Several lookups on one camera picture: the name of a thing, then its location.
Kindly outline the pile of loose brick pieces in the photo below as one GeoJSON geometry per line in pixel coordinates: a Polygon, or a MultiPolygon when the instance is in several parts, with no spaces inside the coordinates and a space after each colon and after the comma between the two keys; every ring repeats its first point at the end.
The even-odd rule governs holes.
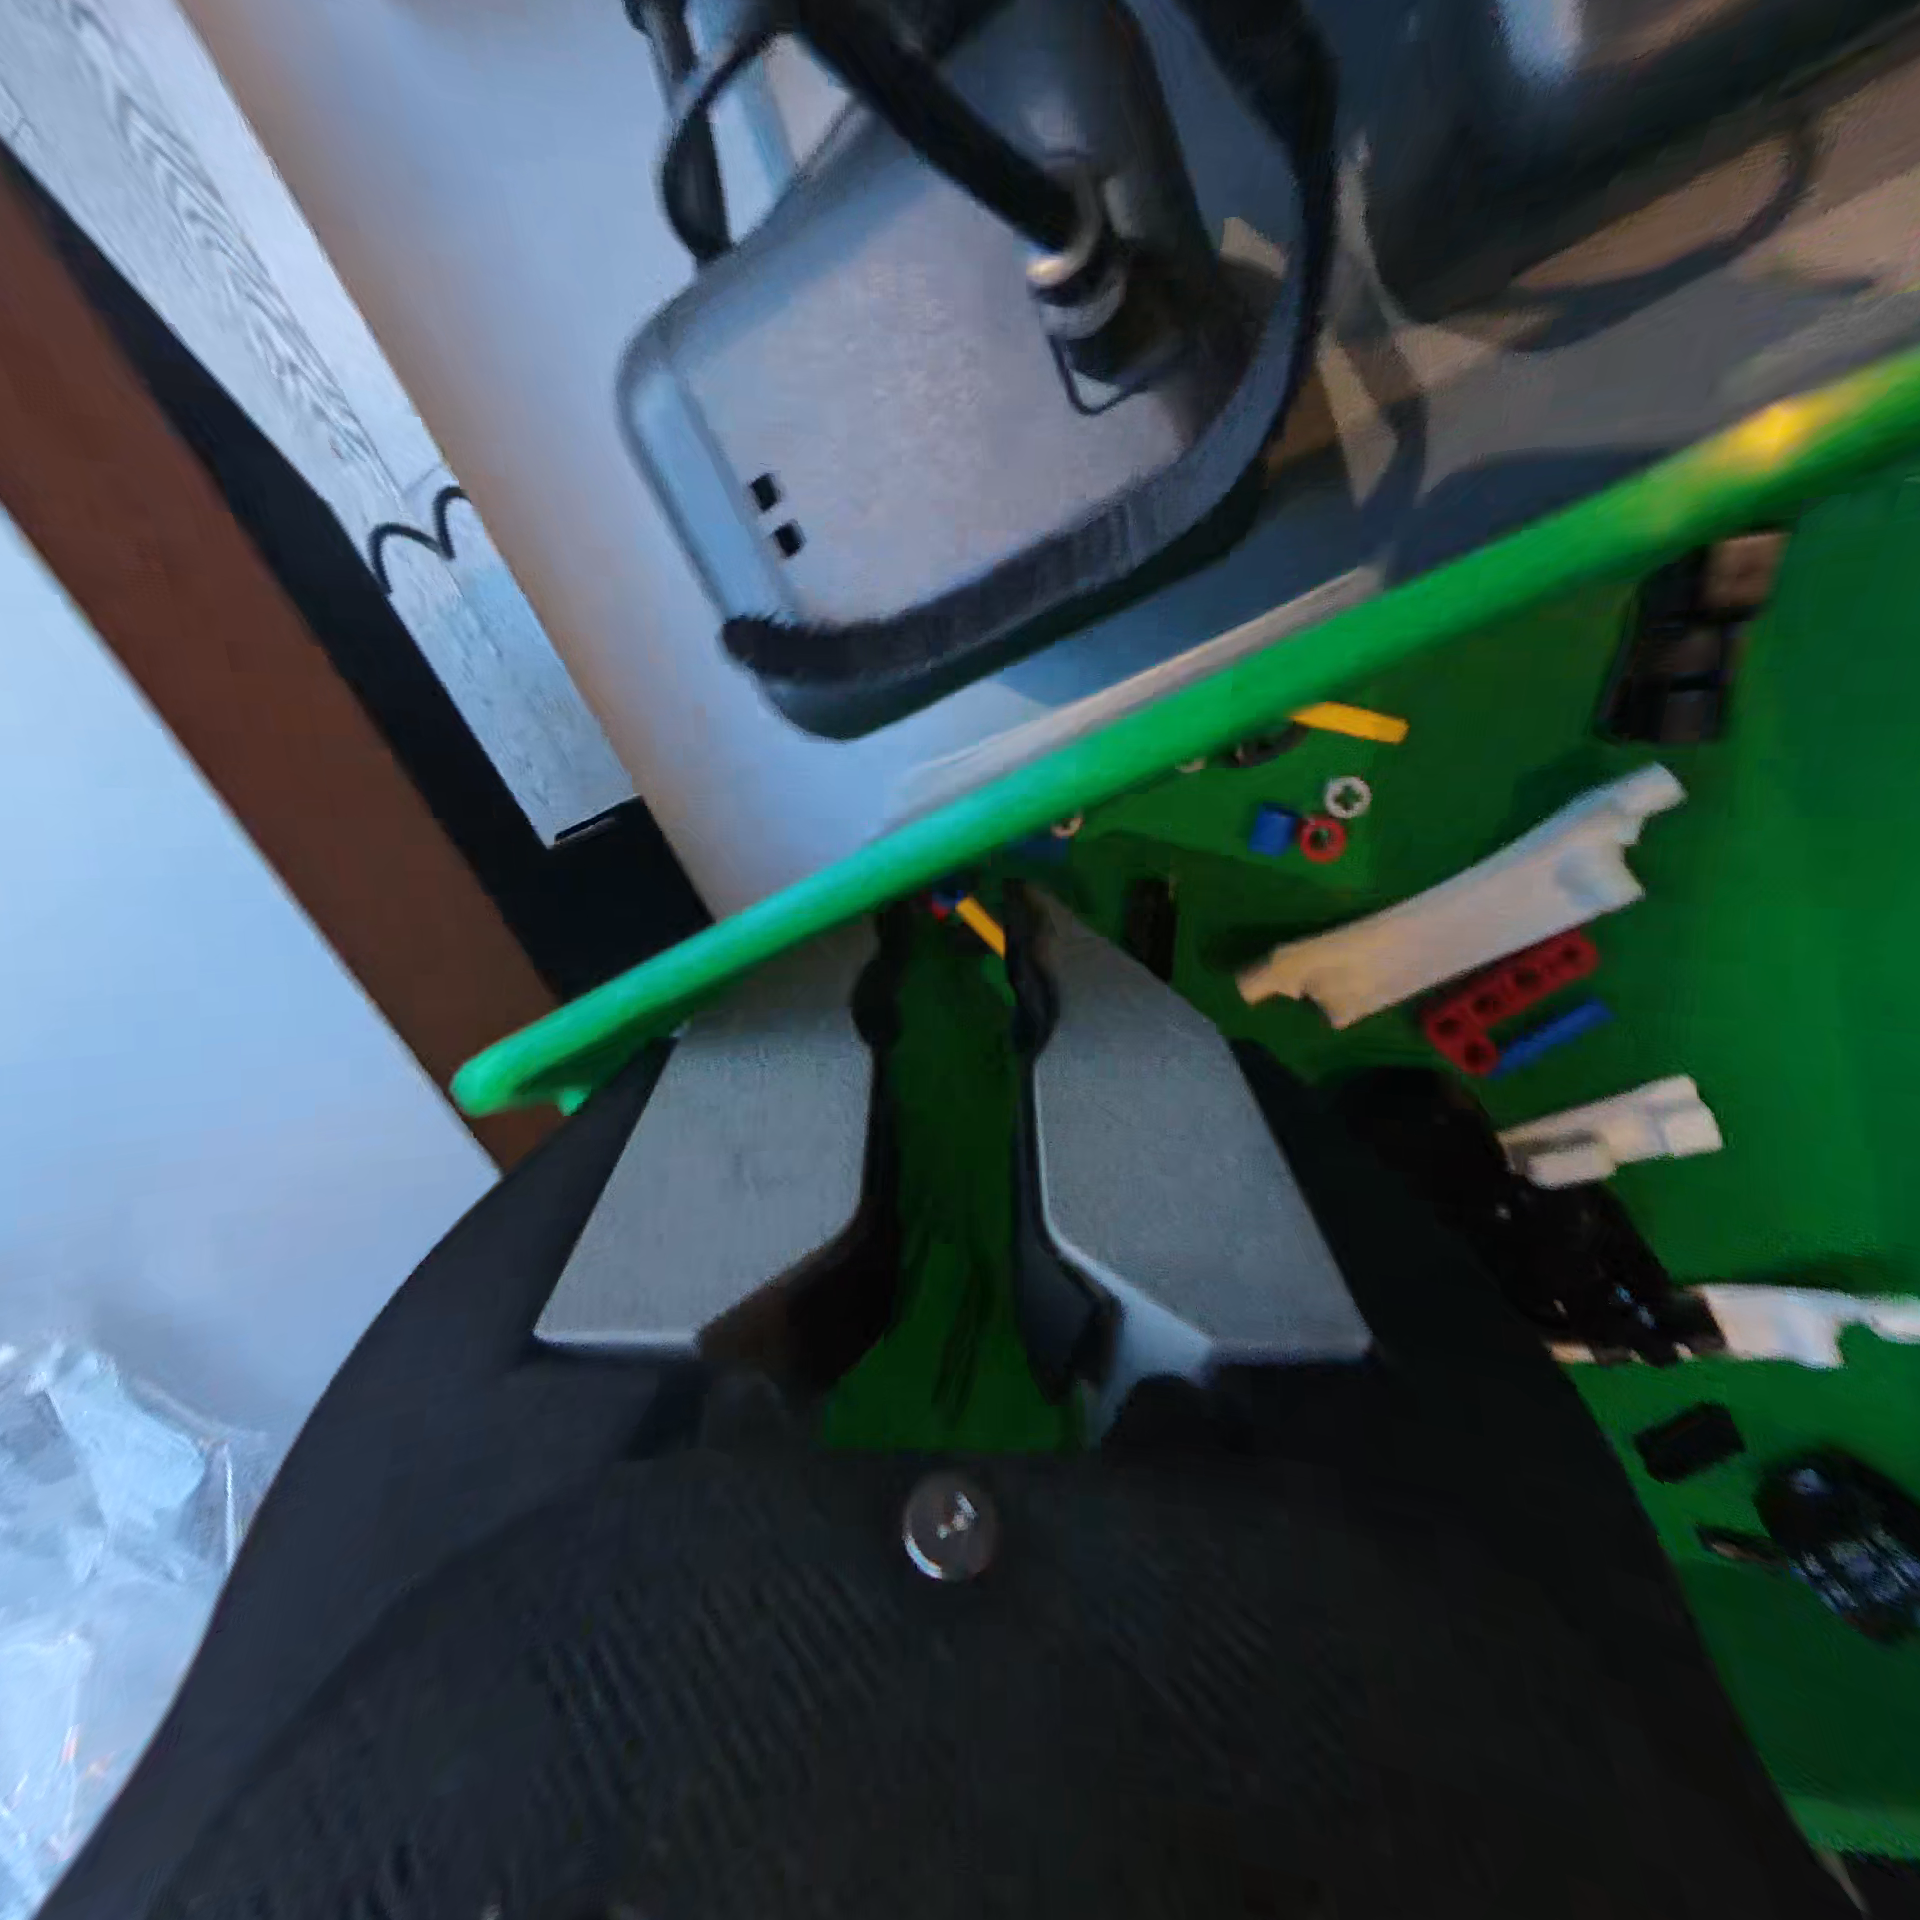
{"type": "MultiPolygon", "coordinates": [[[[973,947],[980,970],[1002,973],[986,924],[1006,931],[1022,888],[1078,908],[1179,993],[1182,901],[1162,872],[1120,888],[1117,931],[1094,924],[1068,878],[996,882],[986,872],[986,901],[967,904],[950,882],[931,891],[927,911],[944,924],[944,944],[973,947]]],[[[1502,1038],[1593,999],[1603,1019],[1574,1035],[1587,1038],[1610,1022],[1610,1009],[1580,986],[1522,1016],[1502,1038]]],[[[1309,1143],[1322,1130],[1358,1143],[1362,1192],[1371,1195],[1384,1169],[1394,1192],[1411,1195],[1420,1218],[1463,1247],[1509,1309],[1571,1365],[1629,1479],[1652,1499],[1652,1522],[1678,1551],[1682,1574],[1708,1597],[1718,1633],[1753,1656],[1783,1652],[1793,1633],[1835,1646],[1842,1629],[1917,1656],[1917,1345],[1848,1329],[1835,1371],[1727,1358],[1695,1296],[1704,1283],[1672,1280],[1626,1211],[1623,1172],[1639,1166],[1587,1189],[1535,1189],[1509,1172],[1496,1136],[1567,1110],[1496,1117],[1486,1094],[1518,1068],[1466,1078],[1437,1055],[1437,1064],[1319,1078],[1287,1068],[1254,1038],[1238,1042],[1254,1045],[1254,1068],[1273,1064],[1316,1084],[1309,1143]]],[[[1695,1081],[1665,1068],[1571,1107],[1669,1074],[1695,1081]]]]}

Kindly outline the green storage bin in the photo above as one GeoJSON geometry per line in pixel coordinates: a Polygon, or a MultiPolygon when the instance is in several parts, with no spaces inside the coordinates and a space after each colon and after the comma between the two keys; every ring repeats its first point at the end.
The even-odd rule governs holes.
{"type": "Polygon", "coordinates": [[[1336,1032],[1241,1002],[1267,950],[1427,891],[1665,764],[1642,898],[1600,918],[1610,1009],[1505,1074],[1502,1120],[1685,1068],[1724,1149],[1623,1172],[1678,1283],[1917,1296],[1917,349],[1172,692],[1127,692],[872,846],[473,1055],[467,1117],[578,1110],[735,976],[967,869],[1068,878],[1100,931],[1169,875],[1176,986],[1300,1074],[1437,1064],[1407,999],[1336,1032]],[[1290,725],[1401,715],[1404,744],[1290,725]]]}

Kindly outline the clear plastic wrap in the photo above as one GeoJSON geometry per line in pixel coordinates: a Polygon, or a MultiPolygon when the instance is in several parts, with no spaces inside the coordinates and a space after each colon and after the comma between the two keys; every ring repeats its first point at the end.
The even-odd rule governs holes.
{"type": "Polygon", "coordinates": [[[3,1345],[3,1917],[150,1747],[278,1456],[98,1349],[3,1345]]]}

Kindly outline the white table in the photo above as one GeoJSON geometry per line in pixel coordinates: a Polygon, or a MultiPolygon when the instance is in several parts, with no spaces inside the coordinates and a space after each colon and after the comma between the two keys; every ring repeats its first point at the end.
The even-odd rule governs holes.
{"type": "Polygon", "coordinates": [[[493,1179],[549,1123],[483,1123],[444,1100],[470,1016],[542,1012],[545,983],[444,833],[330,643],[398,617],[336,516],[157,320],[82,229],[3,157],[3,506],[186,758],[235,888],[193,856],[137,771],[65,803],[36,774],[7,852],[104,829],[78,885],[104,957],[29,934],[46,989],[10,989],[78,1055],[3,1091],[13,1117],[88,1113],[104,1169],[88,1218],[131,1185],[134,1146],[186,1179],[193,1228],[258,1221],[206,1296],[229,1384],[291,1368],[320,1414],[261,1509],[199,1678],[65,1874],[49,1917],[150,1917],[242,1767],[372,1620],[428,1571],[539,1502],[542,1443],[509,1358],[483,1362],[467,1267],[395,1251],[346,1260],[349,1211],[402,1172],[493,1179]],[[242,1358],[238,1336],[268,1345],[242,1358]]]}

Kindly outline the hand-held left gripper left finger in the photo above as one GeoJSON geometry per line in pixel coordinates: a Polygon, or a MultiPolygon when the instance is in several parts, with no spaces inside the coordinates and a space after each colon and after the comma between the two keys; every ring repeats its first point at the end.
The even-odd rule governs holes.
{"type": "Polygon", "coordinates": [[[859,1358],[898,1306],[888,1038],[872,921],[787,950],[692,1016],[536,1339],[627,1358],[859,1358]]]}

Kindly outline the red angled brick beam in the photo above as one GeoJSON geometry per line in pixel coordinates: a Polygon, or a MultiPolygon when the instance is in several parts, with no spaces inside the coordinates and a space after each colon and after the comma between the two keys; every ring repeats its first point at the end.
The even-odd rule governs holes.
{"type": "Polygon", "coordinates": [[[1505,1074],[1603,1019],[1593,999],[1580,999],[1538,1029],[1512,1042],[1502,1038],[1509,1025],[1571,993],[1597,967],[1600,950],[1587,931],[1554,934],[1440,989],[1417,1016],[1420,1032],[1466,1078],[1505,1074]]]}

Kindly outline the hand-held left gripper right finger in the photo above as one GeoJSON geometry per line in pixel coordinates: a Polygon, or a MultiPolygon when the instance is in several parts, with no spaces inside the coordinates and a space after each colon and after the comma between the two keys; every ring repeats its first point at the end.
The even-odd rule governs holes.
{"type": "Polygon", "coordinates": [[[1009,904],[1022,1332],[1045,1384],[1371,1352],[1349,1280],[1228,1038],[1058,898],[1009,904]]]}

